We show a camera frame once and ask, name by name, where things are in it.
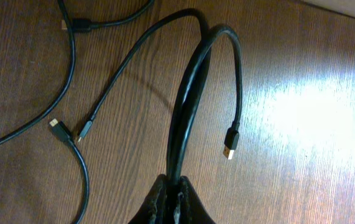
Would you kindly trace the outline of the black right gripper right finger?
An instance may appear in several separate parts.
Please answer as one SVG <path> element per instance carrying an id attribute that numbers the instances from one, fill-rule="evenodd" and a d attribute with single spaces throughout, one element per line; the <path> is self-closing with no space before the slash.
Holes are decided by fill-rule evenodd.
<path id="1" fill-rule="evenodd" d="M 186 176 L 181 176 L 178 183 L 173 220 L 179 224 L 215 224 Z"/>

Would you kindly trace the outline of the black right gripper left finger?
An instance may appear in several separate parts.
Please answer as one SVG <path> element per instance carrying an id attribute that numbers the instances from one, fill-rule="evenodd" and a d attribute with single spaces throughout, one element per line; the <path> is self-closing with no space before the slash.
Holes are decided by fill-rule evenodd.
<path id="1" fill-rule="evenodd" d="M 129 224 L 163 224 L 166 199 L 167 177 L 160 174 Z"/>

